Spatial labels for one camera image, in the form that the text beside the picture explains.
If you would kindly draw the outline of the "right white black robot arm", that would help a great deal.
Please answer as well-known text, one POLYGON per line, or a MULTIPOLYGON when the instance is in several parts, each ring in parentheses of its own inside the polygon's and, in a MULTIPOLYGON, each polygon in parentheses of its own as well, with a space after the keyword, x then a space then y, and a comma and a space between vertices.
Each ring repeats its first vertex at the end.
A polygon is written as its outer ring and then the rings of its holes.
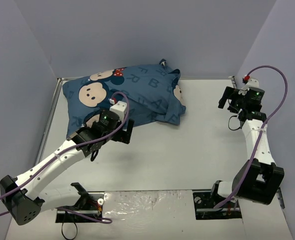
POLYGON ((220 181, 217 189, 210 192, 209 200, 215 209, 235 198, 269 205, 284 179, 285 171, 276 165, 268 142, 270 118, 261 111, 264 93, 253 86, 246 90, 228 86, 218 102, 220 109, 229 103, 227 109, 239 120, 248 159, 233 181, 220 181))

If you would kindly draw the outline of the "blue cartoon letter pillowcase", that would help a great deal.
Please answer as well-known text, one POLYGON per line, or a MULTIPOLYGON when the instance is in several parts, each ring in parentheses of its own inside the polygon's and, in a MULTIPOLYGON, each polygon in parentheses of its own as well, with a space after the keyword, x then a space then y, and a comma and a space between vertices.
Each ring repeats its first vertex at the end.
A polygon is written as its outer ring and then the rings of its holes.
POLYGON ((179 125, 186 112, 179 86, 181 71, 162 59, 157 64, 119 67, 65 82, 63 94, 68 106, 66 136, 97 121, 110 100, 129 102, 129 118, 135 126, 155 121, 179 125))

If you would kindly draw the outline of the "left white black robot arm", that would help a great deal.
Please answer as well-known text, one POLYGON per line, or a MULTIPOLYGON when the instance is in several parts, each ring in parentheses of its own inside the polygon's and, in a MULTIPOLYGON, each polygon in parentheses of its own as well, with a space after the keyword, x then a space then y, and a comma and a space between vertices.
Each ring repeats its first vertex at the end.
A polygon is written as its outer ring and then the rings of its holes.
POLYGON ((32 221, 39 213, 55 208, 83 209, 91 197, 78 183, 68 188, 46 191, 45 188, 75 163, 90 157, 94 161, 108 141, 129 144, 134 120, 127 119, 125 103, 102 110, 97 122, 83 126, 47 158, 17 177, 0 180, 1 201, 19 225, 32 221))

